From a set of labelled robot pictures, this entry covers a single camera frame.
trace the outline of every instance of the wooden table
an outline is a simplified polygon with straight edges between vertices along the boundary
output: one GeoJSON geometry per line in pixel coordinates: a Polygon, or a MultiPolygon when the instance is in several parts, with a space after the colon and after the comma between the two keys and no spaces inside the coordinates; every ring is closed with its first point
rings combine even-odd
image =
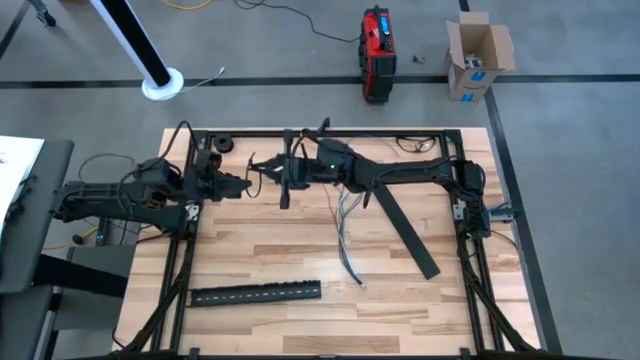
{"type": "MultiPolygon", "coordinates": [[[[166,130],[161,149],[173,130],[166,130]]],[[[463,128],[465,153],[487,174],[488,207],[503,201],[491,145],[484,128],[463,128]]],[[[438,157],[435,146],[425,154],[407,153],[393,139],[355,138],[350,145],[378,162],[438,157]]],[[[263,161],[282,151],[276,138],[242,138],[224,155],[222,170],[244,175],[256,152],[263,161]]],[[[168,159],[183,166],[188,145],[182,131],[168,159]]],[[[315,155],[315,146],[305,141],[315,155]]],[[[258,177],[250,178],[257,184],[258,177]]],[[[265,181],[257,199],[207,202],[200,220],[190,288],[296,280],[322,280],[322,299],[287,303],[188,308],[180,353],[199,347],[201,354],[446,354],[473,349],[467,302],[456,255],[447,193],[433,184],[391,186],[442,273],[427,281],[409,256],[375,197],[347,219],[347,246],[354,270],[367,288],[358,287],[338,259],[337,236],[330,209],[338,191],[312,185],[291,192],[291,208],[278,207],[279,187],[265,181]],[[331,199],[329,207],[325,189],[331,199]]],[[[255,193],[257,186],[251,188],[255,193]]],[[[509,225],[492,224],[513,237],[509,225]]],[[[153,235],[145,231],[141,236],[153,235]]],[[[485,247],[497,303],[514,327],[538,346],[535,324],[514,244],[494,236],[485,247]]],[[[168,251],[168,239],[140,244],[135,253],[116,337],[129,341],[157,305],[168,251]]],[[[184,247],[178,255],[182,259],[184,247]]],[[[176,271],[181,262],[176,264],[176,271]]],[[[488,317],[479,305],[487,346],[488,317]]],[[[167,348],[173,321],[168,314],[162,348],[167,348]]]]}

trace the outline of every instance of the gray floor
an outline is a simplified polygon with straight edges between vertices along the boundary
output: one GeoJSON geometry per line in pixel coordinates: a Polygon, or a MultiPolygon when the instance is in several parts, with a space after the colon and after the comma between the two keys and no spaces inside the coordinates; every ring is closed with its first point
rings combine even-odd
{"type": "MultiPolygon", "coordinates": [[[[354,37],[363,0],[294,1],[316,26],[354,37]]],[[[518,70],[528,75],[633,73],[640,51],[640,4],[633,0],[469,0],[511,29],[518,70]]],[[[354,75],[355,46],[312,36],[306,20],[271,9],[243,12],[215,0],[182,12],[156,0],[132,1],[158,50],[187,77],[227,66],[231,77],[354,75]]],[[[45,30],[31,10],[4,58],[0,81],[136,79],[139,74],[90,6],[49,1],[58,29],[45,30]]],[[[391,8],[398,72],[440,74],[445,20],[455,0],[381,1],[391,8]],[[425,64],[411,62],[425,56],[425,64]]],[[[4,32],[19,5],[0,10],[4,32]]],[[[640,132],[638,83],[499,84],[494,86],[507,142],[553,315],[568,354],[632,359],[640,315],[640,253],[633,218],[640,132]]],[[[446,85],[396,85],[385,106],[369,106],[355,85],[208,87],[166,103],[138,89],[0,90],[0,133],[76,142],[68,178],[98,152],[153,156],[161,131],[194,126],[486,126],[483,102],[450,102],[446,85]]],[[[87,178],[115,179],[127,168],[93,164],[87,178]]],[[[84,223],[54,224],[48,244],[66,242],[84,223]]],[[[56,358],[109,350],[109,330],[61,337],[56,358]]]]}

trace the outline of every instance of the white pole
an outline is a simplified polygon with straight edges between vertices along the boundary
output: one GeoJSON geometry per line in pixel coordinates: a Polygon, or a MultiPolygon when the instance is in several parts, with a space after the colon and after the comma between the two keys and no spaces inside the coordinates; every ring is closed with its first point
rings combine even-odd
{"type": "Polygon", "coordinates": [[[127,0],[91,0],[144,80],[142,93],[151,100],[174,97],[184,85],[182,74],[165,67],[127,0]]]}

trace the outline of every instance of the box flap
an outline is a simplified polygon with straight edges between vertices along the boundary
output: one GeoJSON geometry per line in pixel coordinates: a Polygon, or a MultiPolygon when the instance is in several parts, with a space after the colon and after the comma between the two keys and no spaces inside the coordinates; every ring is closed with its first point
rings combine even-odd
{"type": "Polygon", "coordinates": [[[456,66],[464,69],[464,54],[462,53],[460,25],[447,21],[447,32],[449,33],[449,54],[451,54],[451,61],[456,66]]]}
{"type": "Polygon", "coordinates": [[[509,28],[506,25],[491,25],[491,34],[495,44],[498,67],[502,70],[515,69],[516,61],[513,56],[513,42],[509,35],[509,28]]]}
{"type": "Polygon", "coordinates": [[[489,25],[489,14],[463,11],[460,13],[460,24],[489,25]]]}

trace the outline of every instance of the open cardboard box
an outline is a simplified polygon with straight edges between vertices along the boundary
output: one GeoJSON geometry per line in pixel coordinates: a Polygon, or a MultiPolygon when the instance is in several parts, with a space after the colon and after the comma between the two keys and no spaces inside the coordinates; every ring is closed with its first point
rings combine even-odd
{"type": "Polygon", "coordinates": [[[506,25],[490,25],[489,14],[461,12],[460,23],[447,21],[449,98],[478,101],[503,71],[516,67],[513,43],[506,25]],[[482,67],[467,69],[465,54],[476,54],[482,67]]]}

